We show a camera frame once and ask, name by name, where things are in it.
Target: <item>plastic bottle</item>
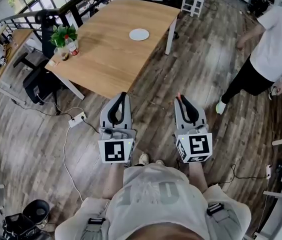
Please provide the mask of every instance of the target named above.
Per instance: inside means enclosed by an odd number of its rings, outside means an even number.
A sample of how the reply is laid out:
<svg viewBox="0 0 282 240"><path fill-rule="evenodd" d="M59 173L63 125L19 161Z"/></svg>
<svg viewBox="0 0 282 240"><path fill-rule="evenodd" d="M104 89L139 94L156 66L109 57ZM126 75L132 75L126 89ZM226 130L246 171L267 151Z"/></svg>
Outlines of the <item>plastic bottle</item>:
<svg viewBox="0 0 282 240"><path fill-rule="evenodd" d="M73 56L76 56L79 53L79 50L75 44L75 42L69 37L68 34L64 36L65 38L65 46L69 49L70 53Z"/></svg>

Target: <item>wooden floor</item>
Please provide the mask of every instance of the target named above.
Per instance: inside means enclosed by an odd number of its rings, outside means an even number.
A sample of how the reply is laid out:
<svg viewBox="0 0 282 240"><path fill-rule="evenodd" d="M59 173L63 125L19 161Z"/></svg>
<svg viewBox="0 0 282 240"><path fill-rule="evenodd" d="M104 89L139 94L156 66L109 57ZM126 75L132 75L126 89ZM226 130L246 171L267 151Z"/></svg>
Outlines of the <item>wooden floor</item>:
<svg viewBox="0 0 282 240"><path fill-rule="evenodd" d="M282 145L272 150L272 140L282 138L282 95L272 102L268 94L251 96L242 91L234 97L223 115L217 115L215 105L257 43L246 44L241 52L235 49L237 38L254 23L240 10L240 0L208 0L200 18L181 13L176 30L180 38L173 41L172 52L164 54L167 36L151 57L148 65L129 92L133 113L133 128L137 130L137 159L142 152L154 160L163 159L175 167L177 153L172 134L175 130L173 100L177 92L198 102L205 110L213 135L213 156L205 163L209 184L229 182L231 166L236 165L239 177L264 177L266 165L282 160ZM34 63L41 59L35 52ZM28 74L22 66L10 70L5 81L12 90L26 99L26 107L53 113L54 106L34 105L22 88ZM100 111L108 101L87 89L80 89L81 101L69 90L59 92L62 110L78 106L87 113L87 121L99 126ZM75 116L80 111L73 109ZM49 201L54 207L52 222L59 224L71 217L81 205L63 165L63 145L68 129L67 115L45 116L35 110L23 110L0 94L0 193L4 214L19 213L34 199ZM102 164L97 140L99 135L82 123L68 134L66 164L83 198L100 197L109 165ZM269 189L280 188L279 173L273 169ZM232 198L247 204L252 212L249 233L254 232L265 205L263 190L266 179L237 179L221 184ZM265 214L273 203L268 199Z"/></svg>

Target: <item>white stool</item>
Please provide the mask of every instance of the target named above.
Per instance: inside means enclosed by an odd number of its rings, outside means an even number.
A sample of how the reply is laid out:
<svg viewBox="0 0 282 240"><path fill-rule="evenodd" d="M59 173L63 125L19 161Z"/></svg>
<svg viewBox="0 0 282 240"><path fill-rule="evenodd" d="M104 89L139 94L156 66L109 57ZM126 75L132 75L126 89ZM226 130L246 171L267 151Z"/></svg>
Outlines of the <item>white stool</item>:
<svg viewBox="0 0 282 240"><path fill-rule="evenodd" d="M190 12L190 16L193 17L193 14L200 17L200 13L203 7L205 0L193 0L193 3L186 3L186 0L182 1L181 11Z"/></svg>

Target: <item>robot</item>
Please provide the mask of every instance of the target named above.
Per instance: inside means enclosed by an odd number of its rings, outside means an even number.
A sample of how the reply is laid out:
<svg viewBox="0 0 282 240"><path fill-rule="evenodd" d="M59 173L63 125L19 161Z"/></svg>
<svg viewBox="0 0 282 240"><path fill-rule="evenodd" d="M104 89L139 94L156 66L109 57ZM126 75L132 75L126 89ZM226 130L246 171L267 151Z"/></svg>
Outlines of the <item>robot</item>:
<svg viewBox="0 0 282 240"><path fill-rule="evenodd" d="M205 111L181 94L174 100L174 111L176 147L183 162L206 161L212 155L212 134L208 132ZM132 122L130 99L126 92L115 96L102 109L98 145L103 163L129 163L137 135Z"/></svg>

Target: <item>black metal railing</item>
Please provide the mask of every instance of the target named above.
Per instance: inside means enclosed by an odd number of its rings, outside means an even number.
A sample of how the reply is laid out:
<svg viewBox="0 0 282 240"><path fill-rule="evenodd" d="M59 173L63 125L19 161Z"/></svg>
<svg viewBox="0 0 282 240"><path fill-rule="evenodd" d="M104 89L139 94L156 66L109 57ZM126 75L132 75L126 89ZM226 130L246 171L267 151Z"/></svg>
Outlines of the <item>black metal railing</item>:
<svg viewBox="0 0 282 240"><path fill-rule="evenodd" d="M110 2L111 0L94 0L91 4L89 0L70 0L60 8L48 9L47 11L50 15L57 18L57 23L64 26L70 26L75 23L74 25L79 28L85 20L92 17L98 11L97 7L100 4L106 5ZM42 41L41 26L35 22L35 15L37 13L38 11L19 13L1 19L0 24L2 26L4 24L7 25L6 31L8 34L12 33L15 29L32 29L36 37Z"/></svg>

